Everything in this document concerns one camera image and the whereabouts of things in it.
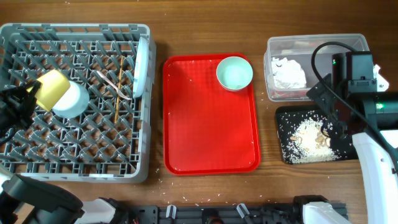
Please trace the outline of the wooden chopstick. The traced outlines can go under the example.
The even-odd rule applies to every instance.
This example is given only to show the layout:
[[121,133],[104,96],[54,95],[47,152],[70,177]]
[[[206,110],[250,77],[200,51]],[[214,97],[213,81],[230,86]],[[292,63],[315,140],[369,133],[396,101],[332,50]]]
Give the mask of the wooden chopstick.
[[119,69],[119,82],[118,82],[118,89],[117,89],[117,99],[116,99],[116,112],[115,112],[115,116],[114,116],[114,123],[117,124],[118,122],[118,117],[119,117],[119,102],[120,102],[120,87],[121,87],[121,80],[122,80],[122,75],[123,75],[123,56],[120,57],[120,69]]

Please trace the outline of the leftover rice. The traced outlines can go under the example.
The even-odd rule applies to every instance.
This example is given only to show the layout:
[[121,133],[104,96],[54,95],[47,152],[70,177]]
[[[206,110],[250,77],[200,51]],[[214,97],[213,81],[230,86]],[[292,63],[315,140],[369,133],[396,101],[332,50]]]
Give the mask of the leftover rice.
[[326,117],[319,111],[284,112],[276,116],[282,158],[288,164],[335,161],[331,138],[321,132]]

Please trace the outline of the large light blue plate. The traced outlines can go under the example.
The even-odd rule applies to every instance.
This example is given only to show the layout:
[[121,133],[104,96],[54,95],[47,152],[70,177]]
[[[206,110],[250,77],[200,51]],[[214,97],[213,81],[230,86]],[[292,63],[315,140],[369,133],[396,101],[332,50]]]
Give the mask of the large light blue plate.
[[141,37],[137,46],[136,63],[134,69],[133,98],[142,96],[146,84],[149,65],[149,44]]

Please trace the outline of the white plastic fork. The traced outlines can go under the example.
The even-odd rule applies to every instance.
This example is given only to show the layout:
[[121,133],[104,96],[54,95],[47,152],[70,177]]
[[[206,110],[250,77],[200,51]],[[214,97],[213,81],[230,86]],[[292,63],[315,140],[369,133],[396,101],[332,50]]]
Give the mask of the white plastic fork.
[[108,85],[110,85],[118,94],[118,96],[120,96],[121,98],[125,99],[125,100],[132,100],[132,98],[127,97],[111,80],[109,80],[103,73],[101,73],[100,71],[96,70],[95,73],[97,73]]

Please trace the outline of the yellow cup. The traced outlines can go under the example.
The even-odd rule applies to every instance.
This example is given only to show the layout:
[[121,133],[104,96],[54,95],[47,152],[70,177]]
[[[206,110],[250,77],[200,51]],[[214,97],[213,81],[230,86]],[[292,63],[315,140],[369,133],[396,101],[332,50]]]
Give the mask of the yellow cup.
[[35,94],[37,104],[50,111],[70,87],[68,78],[58,70],[51,70],[33,83],[39,82],[40,88]]

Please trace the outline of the white napkin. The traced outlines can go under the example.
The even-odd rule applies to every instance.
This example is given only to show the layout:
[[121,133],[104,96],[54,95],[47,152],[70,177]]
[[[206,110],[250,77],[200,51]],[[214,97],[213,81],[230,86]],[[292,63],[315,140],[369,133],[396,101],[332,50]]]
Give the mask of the white napkin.
[[305,72],[295,60],[273,57],[271,60],[274,85],[280,89],[299,89],[307,87]]

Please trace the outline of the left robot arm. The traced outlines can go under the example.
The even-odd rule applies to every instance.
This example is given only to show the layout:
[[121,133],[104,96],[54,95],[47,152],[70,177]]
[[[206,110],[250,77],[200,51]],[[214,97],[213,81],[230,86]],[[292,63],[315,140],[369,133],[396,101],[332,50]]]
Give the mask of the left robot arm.
[[[41,82],[1,91],[1,145],[9,142],[20,129],[32,125]],[[24,223],[74,223],[85,213],[83,202],[69,191],[55,185],[13,174],[1,168],[1,223],[15,223],[17,209],[23,204],[34,208]]]

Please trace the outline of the small light blue bowl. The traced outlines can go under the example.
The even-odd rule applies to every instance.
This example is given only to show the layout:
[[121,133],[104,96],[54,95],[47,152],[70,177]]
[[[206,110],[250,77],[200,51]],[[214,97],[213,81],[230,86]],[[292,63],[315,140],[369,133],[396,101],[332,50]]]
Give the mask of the small light blue bowl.
[[52,108],[53,112],[62,118],[70,119],[82,114],[88,107],[90,96],[86,88],[73,81],[70,87]]

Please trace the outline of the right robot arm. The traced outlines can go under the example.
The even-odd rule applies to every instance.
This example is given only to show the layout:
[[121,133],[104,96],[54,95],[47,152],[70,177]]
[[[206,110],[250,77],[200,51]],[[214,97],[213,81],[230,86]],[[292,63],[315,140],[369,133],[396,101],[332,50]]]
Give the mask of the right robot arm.
[[327,75],[307,96],[352,139],[363,174],[369,223],[397,223],[397,93],[380,75]]

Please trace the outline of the red snack wrapper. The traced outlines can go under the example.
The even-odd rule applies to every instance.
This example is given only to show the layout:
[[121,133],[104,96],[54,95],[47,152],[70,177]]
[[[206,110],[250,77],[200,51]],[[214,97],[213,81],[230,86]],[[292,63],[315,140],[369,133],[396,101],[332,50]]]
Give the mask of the red snack wrapper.
[[274,98],[306,98],[307,90],[299,91],[274,91]]

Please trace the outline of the green bowl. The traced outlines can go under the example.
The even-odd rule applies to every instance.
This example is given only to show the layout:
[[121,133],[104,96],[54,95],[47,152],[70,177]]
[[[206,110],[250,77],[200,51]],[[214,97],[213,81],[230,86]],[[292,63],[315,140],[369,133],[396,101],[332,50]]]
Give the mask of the green bowl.
[[240,91],[249,86],[253,79],[251,64],[242,57],[224,58],[216,68],[220,85],[228,91]]

